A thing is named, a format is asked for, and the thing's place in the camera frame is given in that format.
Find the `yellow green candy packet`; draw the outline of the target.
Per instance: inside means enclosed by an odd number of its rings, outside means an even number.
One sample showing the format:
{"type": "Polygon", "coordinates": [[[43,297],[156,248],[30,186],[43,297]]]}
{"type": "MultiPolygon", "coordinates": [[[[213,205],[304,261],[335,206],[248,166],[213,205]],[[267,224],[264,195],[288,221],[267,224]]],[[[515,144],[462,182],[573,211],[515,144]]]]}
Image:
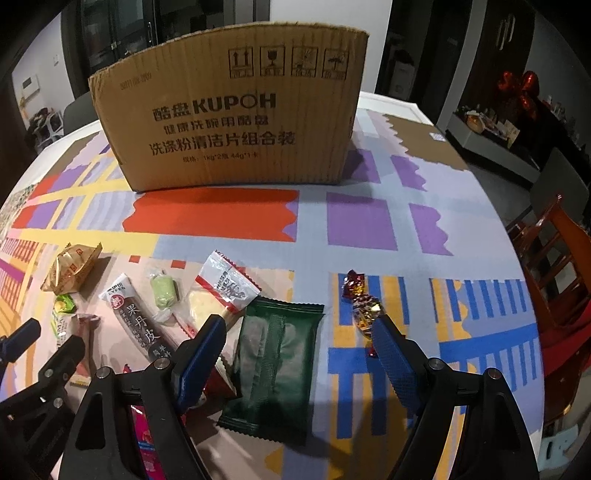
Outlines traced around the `yellow green candy packet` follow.
{"type": "Polygon", "coordinates": [[[58,347],[61,347],[74,332],[73,317],[75,312],[76,305],[69,294],[55,297],[51,310],[50,326],[58,347]]]}

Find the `red gold foil candy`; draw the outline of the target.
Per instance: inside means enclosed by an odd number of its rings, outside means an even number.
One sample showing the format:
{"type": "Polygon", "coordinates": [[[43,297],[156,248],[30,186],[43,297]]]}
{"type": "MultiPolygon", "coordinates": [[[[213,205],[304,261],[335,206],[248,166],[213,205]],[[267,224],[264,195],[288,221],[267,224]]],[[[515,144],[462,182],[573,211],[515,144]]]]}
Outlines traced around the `red gold foil candy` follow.
{"type": "Polygon", "coordinates": [[[346,273],[342,283],[342,298],[349,300],[353,309],[353,323],[368,341],[370,358],[377,358],[378,353],[372,340],[372,328],[375,320],[384,315],[381,301],[370,295],[366,276],[355,270],[346,273]]]}

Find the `dark brown fruit leather bar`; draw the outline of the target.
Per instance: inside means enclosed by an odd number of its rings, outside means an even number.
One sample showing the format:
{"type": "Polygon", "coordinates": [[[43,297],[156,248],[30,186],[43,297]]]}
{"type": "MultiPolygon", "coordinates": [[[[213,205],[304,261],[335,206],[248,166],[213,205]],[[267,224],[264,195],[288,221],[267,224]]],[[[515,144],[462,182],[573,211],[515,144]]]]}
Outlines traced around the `dark brown fruit leather bar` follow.
{"type": "Polygon", "coordinates": [[[150,362],[172,357],[174,347],[147,313],[126,274],[120,274],[99,298],[109,305],[135,346],[150,362]]]}

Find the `white red cake packet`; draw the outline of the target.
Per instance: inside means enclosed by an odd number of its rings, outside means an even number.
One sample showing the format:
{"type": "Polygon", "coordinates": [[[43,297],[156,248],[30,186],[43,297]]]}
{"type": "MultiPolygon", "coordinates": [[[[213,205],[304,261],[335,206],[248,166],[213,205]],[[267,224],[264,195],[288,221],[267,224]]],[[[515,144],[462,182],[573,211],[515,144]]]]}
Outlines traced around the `white red cake packet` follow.
{"type": "Polygon", "coordinates": [[[198,331],[211,315],[218,315],[229,330],[259,294],[259,285],[249,275],[213,251],[185,296],[191,328],[198,331]]]}

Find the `dark green snack packet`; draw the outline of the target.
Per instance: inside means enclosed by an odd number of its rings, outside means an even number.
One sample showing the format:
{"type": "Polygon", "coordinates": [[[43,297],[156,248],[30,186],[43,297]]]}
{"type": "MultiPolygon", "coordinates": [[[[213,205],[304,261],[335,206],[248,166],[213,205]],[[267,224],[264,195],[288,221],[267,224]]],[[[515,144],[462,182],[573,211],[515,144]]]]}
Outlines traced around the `dark green snack packet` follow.
{"type": "Polygon", "coordinates": [[[315,339],[325,306],[257,297],[245,309],[230,370],[238,396],[217,424],[303,446],[308,438],[315,339]]]}

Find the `gold fortune biscuits bag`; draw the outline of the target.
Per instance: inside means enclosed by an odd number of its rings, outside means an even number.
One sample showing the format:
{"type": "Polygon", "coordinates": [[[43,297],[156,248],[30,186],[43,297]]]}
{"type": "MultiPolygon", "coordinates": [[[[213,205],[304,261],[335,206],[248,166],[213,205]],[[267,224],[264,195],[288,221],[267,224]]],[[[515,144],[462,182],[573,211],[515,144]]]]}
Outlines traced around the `gold fortune biscuits bag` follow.
{"type": "Polygon", "coordinates": [[[67,244],[55,257],[40,289],[56,296],[78,292],[101,252],[101,243],[94,247],[67,244]]]}

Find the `pink hawthorn snack bag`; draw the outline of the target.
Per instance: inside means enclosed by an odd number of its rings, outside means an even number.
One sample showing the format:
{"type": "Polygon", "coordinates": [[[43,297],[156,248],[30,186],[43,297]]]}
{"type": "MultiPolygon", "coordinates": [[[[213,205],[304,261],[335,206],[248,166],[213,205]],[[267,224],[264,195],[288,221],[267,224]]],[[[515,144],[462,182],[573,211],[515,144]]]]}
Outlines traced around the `pink hawthorn snack bag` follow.
{"type": "Polygon", "coordinates": [[[142,406],[131,406],[134,431],[146,474],[150,480],[165,480],[161,463],[158,459],[147,418],[142,406]]]}

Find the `pale green wrapped candy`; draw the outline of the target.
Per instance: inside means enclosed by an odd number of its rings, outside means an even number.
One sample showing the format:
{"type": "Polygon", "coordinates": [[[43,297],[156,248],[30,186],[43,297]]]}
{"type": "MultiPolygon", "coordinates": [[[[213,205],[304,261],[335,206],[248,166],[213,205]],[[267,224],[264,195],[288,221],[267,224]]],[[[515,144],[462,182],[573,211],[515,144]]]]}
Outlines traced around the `pale green wrapped candy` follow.
{"type": "Polygon", "coordinates": [[[148,279],[158,309],[153,319],[158,324],[164,324],[172,313],[172,307],[178,302],[176,282],[163,270],[152,270],[148,279]]]}

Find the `colourful patterned tablecloth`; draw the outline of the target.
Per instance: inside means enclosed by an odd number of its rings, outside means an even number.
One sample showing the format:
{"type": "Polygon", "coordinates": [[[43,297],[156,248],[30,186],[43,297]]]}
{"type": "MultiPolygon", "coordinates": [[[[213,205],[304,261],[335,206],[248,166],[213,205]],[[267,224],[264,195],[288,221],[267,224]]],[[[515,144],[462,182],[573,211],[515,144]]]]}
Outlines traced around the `colourful patterned tablecloth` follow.
{"type": "Polygon", "coordinates": [[[405,120],[356,116],[349,176],[338,186],[191,188],[139,194],[125,181],[98,123],[43,151],[16,183],[1,234],[1,331],[36,318],[41,338],[7,372],[4,395],[30,385],[53,353],[53,297],[41,290],[67,244],[101,245],[103,258],[76,304],[100,319],[94,358],[114,369],[146,359],[100,292],[130,277],[151,305],[147,274],[180,289],[219,251],[263,295],[318,303],[311,437],[304,448],[240,435],[199,409],[188,420],[216,479],[382,479],[411,424],[383,367],[367,352],[342,298],[342,280],[367,278],[398,327],[452,367],[501,370],[531,441],[542,436],[544,386],[538,331],[521,266],[505,228],[450,144],[424,123],[434,158],[414,155],[405,120]]]}

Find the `red wooden chair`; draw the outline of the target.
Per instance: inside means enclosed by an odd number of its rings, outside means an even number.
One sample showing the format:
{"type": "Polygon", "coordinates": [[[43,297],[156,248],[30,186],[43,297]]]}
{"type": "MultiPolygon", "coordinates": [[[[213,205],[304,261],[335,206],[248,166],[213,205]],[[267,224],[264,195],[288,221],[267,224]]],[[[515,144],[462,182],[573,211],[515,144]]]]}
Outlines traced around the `red wooden chair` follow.
{"type": "Polygon", "coordinates": [[[539,332],[544,423],[571,409],[590,367],[590,236],[555,195],[536,222],[506,227],[521,264],[539,332]]]}

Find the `white shoe rack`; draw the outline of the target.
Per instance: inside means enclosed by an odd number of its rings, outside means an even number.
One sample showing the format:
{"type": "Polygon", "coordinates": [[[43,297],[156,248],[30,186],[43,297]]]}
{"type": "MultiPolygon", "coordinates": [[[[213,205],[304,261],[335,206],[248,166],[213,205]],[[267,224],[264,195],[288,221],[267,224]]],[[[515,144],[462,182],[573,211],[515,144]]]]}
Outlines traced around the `white shoe rack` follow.
{"type": "Polygon", "coordinates": [[[30,119],[28,139],[37,154],[64,136],[63,118],[60,111],[42,108],[30,119]]]}

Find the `grey chair right side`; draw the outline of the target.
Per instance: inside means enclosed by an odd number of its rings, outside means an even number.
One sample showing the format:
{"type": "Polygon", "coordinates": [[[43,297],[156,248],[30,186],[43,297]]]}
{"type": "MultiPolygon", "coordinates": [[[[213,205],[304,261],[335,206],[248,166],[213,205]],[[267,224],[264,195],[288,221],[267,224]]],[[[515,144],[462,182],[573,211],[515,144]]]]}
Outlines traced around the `grey chair right side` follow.
{"type": "Polygon", "coordinates": [[[562,208],[569,217],[582,223],[589,189],[566,157],[553,149],[530,191],[534,213],[540,216],[558,196],[562,197],[562,208]]]}

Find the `brown cardboard box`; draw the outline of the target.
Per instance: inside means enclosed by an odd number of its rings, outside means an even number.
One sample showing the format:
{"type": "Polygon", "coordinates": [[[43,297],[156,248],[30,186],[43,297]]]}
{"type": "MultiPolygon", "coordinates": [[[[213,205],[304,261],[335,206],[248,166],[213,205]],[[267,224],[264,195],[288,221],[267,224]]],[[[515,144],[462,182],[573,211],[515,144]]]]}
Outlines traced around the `brown cardboard box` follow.
{"type": "Polygon", "coordinates": [[[369,36],[257,22],[185,35],[94,73],[108,143],[136,192],[335,184],[346,166],[369,36]]]}

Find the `red foil balloons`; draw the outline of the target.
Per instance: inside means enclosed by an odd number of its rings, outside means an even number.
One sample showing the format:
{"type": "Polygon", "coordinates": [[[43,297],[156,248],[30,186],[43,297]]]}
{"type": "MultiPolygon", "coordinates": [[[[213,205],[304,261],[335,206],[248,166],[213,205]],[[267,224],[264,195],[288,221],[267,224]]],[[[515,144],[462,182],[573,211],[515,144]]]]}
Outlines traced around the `red foil balloons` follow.
{"type": "Polygon", "coordinates": [[[509,118],[517,115],[536,118],[540,82],[534,71],[528,70],[521,76],[511,71],[504,71],[497,87],[502,93],[505,112],[509,118]]]}

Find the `wall intercom panel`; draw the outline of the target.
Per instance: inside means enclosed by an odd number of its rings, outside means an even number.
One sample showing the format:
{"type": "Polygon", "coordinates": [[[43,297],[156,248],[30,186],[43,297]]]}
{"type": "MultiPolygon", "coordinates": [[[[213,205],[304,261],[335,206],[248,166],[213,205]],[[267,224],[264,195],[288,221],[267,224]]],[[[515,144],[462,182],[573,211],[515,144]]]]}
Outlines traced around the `wall intercom panel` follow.
{"type": "Polygon", "coordinates": [[[36,95],[40,90],[39,80],[36,74],[25,78],[22,82],[21,95],[25,102],[36,95]]]}

